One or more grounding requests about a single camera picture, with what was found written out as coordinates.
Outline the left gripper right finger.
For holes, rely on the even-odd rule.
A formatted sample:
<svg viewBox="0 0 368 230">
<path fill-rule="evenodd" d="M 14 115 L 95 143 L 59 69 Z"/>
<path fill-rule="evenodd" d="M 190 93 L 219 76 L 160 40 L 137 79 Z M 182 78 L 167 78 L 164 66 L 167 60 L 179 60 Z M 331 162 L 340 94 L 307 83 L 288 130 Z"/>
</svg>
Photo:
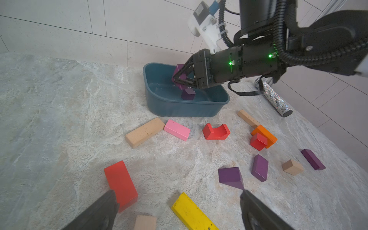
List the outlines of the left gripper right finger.
<svg viewBox="0 0 368 230">
<path fill-rule="evenodd" d="M 243 190 L 240 206 L 246 230 L 294 230 L 248 190 Z"/>
</svg>

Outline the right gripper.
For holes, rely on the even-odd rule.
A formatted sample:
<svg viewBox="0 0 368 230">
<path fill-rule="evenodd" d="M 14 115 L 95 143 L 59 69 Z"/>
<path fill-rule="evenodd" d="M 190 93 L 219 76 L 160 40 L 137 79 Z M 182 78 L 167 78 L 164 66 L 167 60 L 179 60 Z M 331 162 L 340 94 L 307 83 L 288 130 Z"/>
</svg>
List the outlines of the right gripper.
<svg viewBox="0 0 368 230">
<path fill-rule="evenodd" d="M 224 82 L 268 75 L 279 67 L 272 43 L 242 45 L 211 54 L 203 49 L 192 55 L 174 75 L 176 83 L 206 89 Z"/>
</svg>

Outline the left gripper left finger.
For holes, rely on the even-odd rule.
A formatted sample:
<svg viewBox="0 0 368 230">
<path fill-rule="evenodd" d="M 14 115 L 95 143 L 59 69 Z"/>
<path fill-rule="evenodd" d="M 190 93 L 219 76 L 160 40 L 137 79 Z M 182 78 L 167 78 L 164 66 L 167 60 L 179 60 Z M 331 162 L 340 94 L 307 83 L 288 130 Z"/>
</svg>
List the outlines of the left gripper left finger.
<svg viewBox="0 0 368 230">
<path fill-rule="evenodd" d="M 63 230 L 112 230 L 118 209 L 116 194 L 109 190 Z"/>
</svg>

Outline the small purple cube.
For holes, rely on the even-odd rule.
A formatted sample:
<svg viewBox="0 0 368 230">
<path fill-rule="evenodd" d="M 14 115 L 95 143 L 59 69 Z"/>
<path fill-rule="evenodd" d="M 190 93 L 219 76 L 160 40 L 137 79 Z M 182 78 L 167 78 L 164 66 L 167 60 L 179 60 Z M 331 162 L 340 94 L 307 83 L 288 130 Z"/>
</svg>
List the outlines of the small purple cube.
<svg viewBox="0 0 368 230">
<path fill-rule="evenodd" d="M 192 88 L 186 88 L 182 91 L 181 98 L 183 100 L 192 101 L 196 95 L 196 92 Z"/>
</svg>

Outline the teal storage bin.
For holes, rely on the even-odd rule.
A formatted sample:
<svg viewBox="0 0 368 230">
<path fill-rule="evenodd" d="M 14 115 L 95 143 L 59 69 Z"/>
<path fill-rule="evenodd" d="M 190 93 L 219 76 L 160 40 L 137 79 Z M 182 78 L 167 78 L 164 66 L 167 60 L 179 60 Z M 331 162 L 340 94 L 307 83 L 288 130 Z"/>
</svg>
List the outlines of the teal storage bin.
<svg viewBox="0 0 368 230">
<path fill-rule="evenodd" d="M 143 78 L 148 108 L 160 117 L 213 117 L 230 101 L 221 86 L 181 90 L 172 81 L 177 66 L 148 63 Z"/>
</svg>

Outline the purple slanted brick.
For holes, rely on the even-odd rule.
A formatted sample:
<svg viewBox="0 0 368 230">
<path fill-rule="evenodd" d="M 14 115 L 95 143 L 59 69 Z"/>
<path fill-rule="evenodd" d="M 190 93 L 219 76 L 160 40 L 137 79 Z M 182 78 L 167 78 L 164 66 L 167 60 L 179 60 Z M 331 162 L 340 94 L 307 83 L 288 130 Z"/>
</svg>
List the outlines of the purple slanted brick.
<svg viewBox="0 0 368 230">
<path fill-rule="evenodd" d="M 268 160 L 266 160 L 261 155 L 256 155 L 254 157 L 254 162 L 251 170 L 251 174 L 256 177 L 259 181 L 265 182 L 268 175 Z"/>
</svg>

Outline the purple wedge brick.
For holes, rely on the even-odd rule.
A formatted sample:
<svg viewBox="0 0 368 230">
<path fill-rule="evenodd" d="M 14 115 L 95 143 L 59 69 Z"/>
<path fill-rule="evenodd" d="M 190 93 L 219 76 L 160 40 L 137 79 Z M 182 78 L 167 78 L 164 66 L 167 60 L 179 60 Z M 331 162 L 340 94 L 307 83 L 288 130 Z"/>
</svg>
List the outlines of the purple wedge brick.
<svg viewBox="0 0 368 230">
<path fill-rule="evenodd" d="M 244 184 L 239 167 L 218 169 L 219 182 L 237 189 L 244 190 Z"/>
</svg>

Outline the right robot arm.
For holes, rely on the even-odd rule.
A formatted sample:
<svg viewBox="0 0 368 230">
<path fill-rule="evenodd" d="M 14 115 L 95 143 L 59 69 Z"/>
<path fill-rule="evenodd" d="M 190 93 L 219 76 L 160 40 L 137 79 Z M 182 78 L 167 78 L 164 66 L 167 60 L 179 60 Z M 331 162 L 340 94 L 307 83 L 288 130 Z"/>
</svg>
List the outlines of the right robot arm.
<svg viewBox="0 0 368 230">
<path fill-rule="evenodd" d="M 207 89 L 261 76 L 277 82 L 288 67 L 340 75 L 368 73 L 368 13 L 336 11 L 309 27 L 297 22 L 296 1 L 240 1 L 241 28 L 228 37 L 225 1 L 202 2 L 188 25 L 207 48 L 173 75 L 179 85 Z"/>
</svg>

